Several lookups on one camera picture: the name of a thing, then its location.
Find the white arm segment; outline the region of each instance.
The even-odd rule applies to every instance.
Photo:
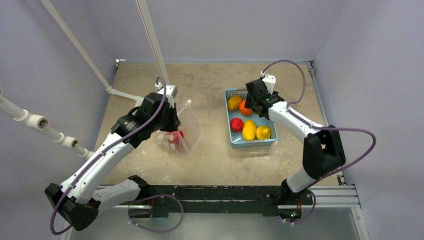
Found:
[[[312,125],[317,127],[322,127],[321,124],[313,122],[307,119],[305,116],[294,110],[292,107],[289,107],[292,112],[294,112],[299,117],[305,119],[310,122]],[[295,136],[302,144],[304,143],[304,138],[306,138],[309,134],[316,134],[320,130],[312,129],[305,123],[301,122],[299,119],[294,117],[287,111],[287,102],[279,101],[272,105],[272,107],[268,110],[269,119],[276,124],[283,126],[287,129],[293,136]]]
[[[98,150],[87,160],[84,165],[71,177],[62,182],[63,189],[67,189],[75,177],[99,154],[100,151],[105,149],[107,146],[120,139],[116,133],[109,133],[106,140],[98,148]],[[86,204],[93,196],[93,193],[97,189],[100,183],[105,177],[114,169],[114,167],[129,153],[134,150],[134,147],[129,143],[119,143],[109,151],[105,152],[94,165],[91,166],[87,172],[79,179],[76,183],[75,188],[72,189],[67,195],[69,198],[75,197],[76,203]]]
[[[310,122],[312,125],[317,127],[322,127],[321,124],[318,124],[316,122],[313,122],[309,119],[307,119],[302,114],[298,113],[296,110],[294,110],[292,107],[289,107],[292,112],[294,112],[299,117],[305,119],[306,121]],[[295,136],[302,144],[304,143],[304,139],[309,134],[316,134],[320,130],[312,129],[305,123],[301,122],[299,119],[294,117],[290,112],[287,111],[287,102],[286,101],[279,101],[275,103],[269,110],[268,110],[269,119],[273,122],[283,126],[285,129],[287,129],[293,136]],[[293,193],[298,193],[305,188],[307,188],[310,184],[315,182],[316,180],[310,177],[305,169],[302,167],[299,171],[297,171],[295,174],[287,178],[287,185],[290,188],[290,190]]]
[[[116,205],[135,200],[140,190],[136,182],[127,179],[114,186],[96,190],[92,198],[101,202],[100,206],[98,206],[98,214],[101,214]]]

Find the floor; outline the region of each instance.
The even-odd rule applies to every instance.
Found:
[[[167,64],[171,84],[178,88],[177,103],[191,100],[191,109],[199,119],[202,138],[190,157],[164,151],[153,140],[147,140],[124,158],[104,180],[117,184],[128,176],[139,175],[151,185],[279,185],[302,166],[302,144],[284,128],[277,126],[278,141],[258,150],[231,148],[226,116],[224,90],[242,88],[259,77],[266,64],[214,63]],[[293,106],[312,121],[323,124],[308,68],[302,102]],[[271,67],[276,76],[275,91],[287,101],[296,100],[302,91],[302,76],[289,64]],[[159,75],[156,64],[123,63],[119,65],[113,87],[133,95],[155,92]],[[101,125],[96,147],[110,132],[116,120],[128,113],[134,102],[111,96]],[[335,176],[319,185],[338,185]]]

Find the gray wall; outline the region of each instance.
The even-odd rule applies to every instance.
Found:
[[[419,0],[351,0],[316,58],[329,122],[377,136],[369,157],[345,171],[372,240],[424,236],[423,11]],[[349,161],[371,143],[342,138]]]
[[[52,1],[112,82],[115,63],[83,0]],[[0,86],[23,109],[93,149],[108,95],[95,74],[39,1],[2,0]],[[44,189],[83,163],[75,153],[15,122],[0,110],[1,239],[58,239]],[[57,228],[63,220],[57,218]]]
[[[89,0],[117,59],[153,61],[135,0]],[[148,0],[166,61],[313,60],[348,0]]]

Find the cable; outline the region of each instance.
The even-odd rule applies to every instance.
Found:
[[[146,127],[148,124],[150,124],[153,121],[153,119],[156,118],[156,116],[159,114],[159,112],[161,111],[161,109],[162,109],[162,107],[163,107],[163,105],[165,103],[165,99],[166,99],[166,95],[167,95],[167,84],[166,84],[165,80],[161,76],[158,76],[156,78],[156,83],[158,83],[159,79],[161,79],[161,82],[163,84],[163,96],[162,96],[162,99],[160,101],[159,106],[157,107],[157,109],[153,113],[153,115],[145,123],[143,123],[141,126],[139,126],[136,130],[130,132],[129,134],[123,136],[122,138],[116,140],[115,142],[113,142],[109,146],[105,147],[102,150],[103,153],[107,153],[111,148],[113,148],[117,144],[119,144],[119,143],[121,143],[121,142],[123,142],[123,141],[125,141],[125,140],[127,140],[129,138],[131,138],[136,133],[138,133],[139,131],[141,131],[144,127]],[[63,192],[62,196],[59,198],[59,201],[57,202],[56,206],[54,207],[53,213],[51,214],[51,217],[50,217],[50,232],[53,235],[61,235],[64,232],[68,231],[72,227],[72,225],[69,225],[68,227],[66,227],[62,231],[56,231],[55,230],[55,217],[56,217],[56,214],[58,213],[59,208],[62,206],[65,197],[69,194],[69,192],[71,191],[72,187],[75,186],[75,184],[78,182],[78,180],[80,180],[80,178],[88,171],[88,169],[90,169],[100,159],[101,156],[102,156],[101,153],[97,154],[97,156],[95,156],[95,158],[93,158],[93,160],[91,160],[91,162],[89,164],[87,164],[87,166],[85,166],[84,169],[82,169],[82,171],[75,177],[75,179],[71,182],[70,186],[65,190],[65,192]]]
[[[140,199],[140,200],[130,201],[129,203],[133,203],[133,204],[140,203],[140,202],[144,202],[144,201],[147,201],[147,200],[150,200],[150,199],[154,199],[154,198],[158,198],[158,197],[171,198],[171,199],[175,200],[176,203],[179,205],[179,208],[181,209],[181,217],[179,218],[179,221],[176,223],[175,226],[173,226],[173,227],[171,227],[169,229],[166,229],[166,230],[158,230],[158,229],[153,229],[153,228],[150,228],[150,227],[146,227],[146,226],[140,225],[140,224],[136,223],[135,221],[133,221],[133,219],[131,218],[131,215],[130,215],[130,211],[128,211],[128,219],[129,219],[129,222],[128,223],[131,223],[134,226],[139,227],[139,228],[142,228],[144,230],[147,230],[147,231],[150,231],[150,232],[153,232],[153,233],[161,233],[161,234],[169,233],[169,232],[175,230],[176,228],[178,228],[178,226],[183,221],[184,209],[183,209],[183,205],[181,204],[180,201],[178,201],[178,199],[176,197],[171,196],[171,195],[167,195],[167,194],[159,194],[159,195],[150,196],[150,197],[147,197],[147,198],[144,198],[144,199]]]
[[[346,132],[359,132],[359,133],[365,133],[365,134],[368,134],[368,135],[370,135],[371,136],[371,138],[372,138],[372,143],[371,143],[371,146],[361,155],[361,156],[359,156],[357,159],[355,159],[354,161],[352,161],[351,163],[349,163],[349,164],[347,164],[346,166],[344,166],[344,167],[340,167],[339,169],[336,169],[336,170],[334,170],[334,171],[332,171],[332,172],[329,172],[329,173],[327,173],[326,175],[324,175],[324,176],[322,176],[321,178],[319,178],[319,179],[317,179],[315,182],[313,182],[312,184],[310,184],[309,186],[308,186],[308,191],[312,194],[312,196],[313,196],[313,204],[312,204],[312,208],[310,209],[310,211],[309,211],[309,213],[305,216],[305,217],[302,217],[299,221],[297,221],[296,223],[294,223],[294,224],[298,224],[298,223],[301,223],[301,222],[303,222],[304,220],[306,220],[310,215],[311,215],[311,213],[312,213],[312,211],[315,209],[315,205],[317,204],[317,201],[316,201],[316,197],[315,197],[315,194],[311,191],[311,189],[310,189],[310,187],[312,187],[313,185],[315,185],[316,183],[318,183],[319,181],[321,181],[321,180],[323,180],[323,179],[325,179],[325,178],[328,178],[329,176],[331,176],[331,175],[333,175],[333,174],[336,174],[336,173],[338,173],[338,172],[340,172],[340,171],[343,171],[343,170],[346,170],[346,169],[348,169],[348,168],[350,168],[350,167],[352,167],[353,165],[355,165],[355,164],[357,164],[359,161],[361,161],[363,158],[365,158],[373,149],[374,149],[374,147],[376,146],[376,143],[377,143],[377,138],[376,138],[376,136],[374,135],[374,133],[372,133],[371,131],[369,131],[369,130],[366,130],[366,129],[362,129],[362,128],[355,128],[355,127],[326,127],[326,126],[314,126],[314,125],[312,125],[312,123],[310,123],[310,122],[308,122],[308,121],[306,121],[305,119],[303,119],[302,117],[300,117],[299,115],[297,115],[296,113],[294,113],[293,111],[292,111],[292,109],[291,108],[289,108],[289,106],[291,105],[291,104],[298,104],[302,99],[303,99],[303,97],[304,97],[304,94],[305,94],[305,90],[306,90],[306,77],[305,77],[305,73],[304,73],[304,71],[301,69],[301,67],[297,64],[297,63],[295,63],[295,62],[293,62],[293,61],[290,61],[290,60],[278,60],[278,61],[275,61],[275,62],[273,62],[273,63],[271,63],[271,64],[269,64],[268,66],[266,66],[265,67],[265,69],[263,69],[263,71],[260,73],[261,75],[264,75],[265,74],[265,71],[268,69],[268,68],[270,68],[272,65],[274,65],[274,64],[277,64],[277,63],[281,63],[281,62],[287,62],[287,63],[291,63],[291,64],[293,64],[293,65],[295,65],[298,69],[299,69],[299,71],[300,71],[300,73],[302,74],[302,78],[303,78],[303,87],[302,87],[302,93],[300,94],[300,97],[299,97],[299,99],[297,100],[297,101],[290,101],[290,102],[288,102],[287,103],[287,111],[293,116],[293,117],[295,117],[295,118],[297,118],[299,121],[301,121],[302,123],[304,123],[304,124],[306,124],[306,125],[308,125],[310,128],[312,128],[312,129],[316,129],[316,130],[324,130],[324,131],[346,131]]]

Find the mango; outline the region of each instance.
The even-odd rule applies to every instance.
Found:
[[[265,140],[271,138],[271,129],[268,126],[258,126],[256,128],[256,138],[258,140]]]
[[[228,99],[227,105],[229,111],[235,111],[239,109],[240,103],[243,101],[241,96],[232,96]]]
[[[256,135],[256,124],[252,120],[246,120],[244,122],[243,130],[241,131],[241,135],[243,136],[245,141],[253,141],[255,140]]]

